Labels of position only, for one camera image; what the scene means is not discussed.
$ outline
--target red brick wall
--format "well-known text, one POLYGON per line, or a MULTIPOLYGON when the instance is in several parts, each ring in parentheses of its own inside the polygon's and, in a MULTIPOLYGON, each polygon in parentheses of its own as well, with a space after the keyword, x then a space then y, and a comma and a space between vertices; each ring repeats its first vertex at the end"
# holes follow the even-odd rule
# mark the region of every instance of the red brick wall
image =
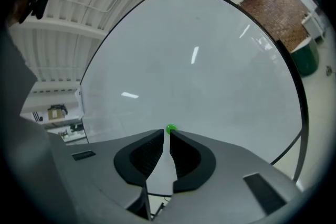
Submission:
POLYGON ((308 9, 300 0, 244 0, 240 5, 289 51, 308 37, 301 25, 308 9))

